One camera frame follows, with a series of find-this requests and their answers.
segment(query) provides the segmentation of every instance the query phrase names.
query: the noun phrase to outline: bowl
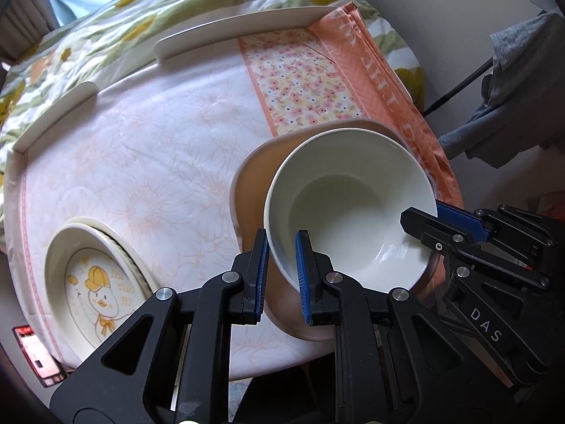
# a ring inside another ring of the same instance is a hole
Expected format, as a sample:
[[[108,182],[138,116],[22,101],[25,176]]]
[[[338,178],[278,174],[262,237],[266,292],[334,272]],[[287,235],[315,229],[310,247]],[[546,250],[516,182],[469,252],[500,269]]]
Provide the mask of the bowl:
[[[50,313],[80,361],[153,293],[125,250],[83,223],[67,222],[55,233],[44,281]]]
[[[275,174],[263,214],[271,255],[299,290],[295,234],[366,288],[411,289],[431,251],[407,235],[400,214],[416,207],[437,216],[429,180],[414,157],[384,135],[334,129],[299,145]]]

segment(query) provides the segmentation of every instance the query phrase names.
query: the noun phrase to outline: cartoon plate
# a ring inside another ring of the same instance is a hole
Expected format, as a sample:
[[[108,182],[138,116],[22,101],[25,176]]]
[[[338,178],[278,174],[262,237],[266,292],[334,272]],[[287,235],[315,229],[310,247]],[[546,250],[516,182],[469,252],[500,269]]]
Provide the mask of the cartoon plate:
[[[94,348],[145,301],[118,264],[99,250],[75,253],[64,277],[71,316]]]

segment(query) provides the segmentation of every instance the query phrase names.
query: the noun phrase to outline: duck illustration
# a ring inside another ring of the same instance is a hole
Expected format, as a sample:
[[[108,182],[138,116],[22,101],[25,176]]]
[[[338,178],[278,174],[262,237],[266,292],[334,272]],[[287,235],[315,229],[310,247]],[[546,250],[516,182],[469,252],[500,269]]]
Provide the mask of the duck illustration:
[[[120,307],[110,287],[108,274],[100,266],[92,266],[88,270],[88,279],[84,281],[88,289],[86,304],[78,294],[78,300],[87,319],[94,325],[94,332],[100,342],[104,341],[116,330],[116,321],[127,317],[118,318]]]

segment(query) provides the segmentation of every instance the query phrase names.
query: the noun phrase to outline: silver bolt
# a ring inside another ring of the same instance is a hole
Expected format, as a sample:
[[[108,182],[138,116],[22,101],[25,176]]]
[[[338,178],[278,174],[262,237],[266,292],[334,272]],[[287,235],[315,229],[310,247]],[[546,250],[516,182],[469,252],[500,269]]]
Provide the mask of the silver bolt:
[[[339,272],[329,272],[326,274],[326,280],[330,284],[339,284],[344,277]]]
[[[155,292],[155,296],[158,300],[165,301],[173,296],[173,290],[168,287],[163,287]]]
[[[239,279],[239,273],[235,271],[228,271],[221,275],[221,279],[230,284],[231,282],[235,282]]]
[[[392,292],[392,297],[397,301],[406,301],[409,296],[408,290],[403,288],[397,288]]]
[[[463,278],[469,277],[469,274],[470,274],[470,273],[471,273],[471,272],[469,271],[469,268],[465,268],[464,266],[459,266],[459,267],[457,268],[457,275],[458,275],[459,277],[463,277]]]

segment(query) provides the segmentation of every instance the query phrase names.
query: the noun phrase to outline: yellow bow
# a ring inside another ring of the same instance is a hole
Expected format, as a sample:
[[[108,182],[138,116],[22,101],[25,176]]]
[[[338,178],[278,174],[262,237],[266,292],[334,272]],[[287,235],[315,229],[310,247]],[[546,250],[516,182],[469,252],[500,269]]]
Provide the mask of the yellow bow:
[[[103,316],[98,316],[98,322],[100,323],[100,326],[102,327],[102,335],[106,336],[106,332],[109,329],[109,332],[112,333],[114,330],[116,330],[116,324],[114,323],[114,321],[112,319],[106,319]]]

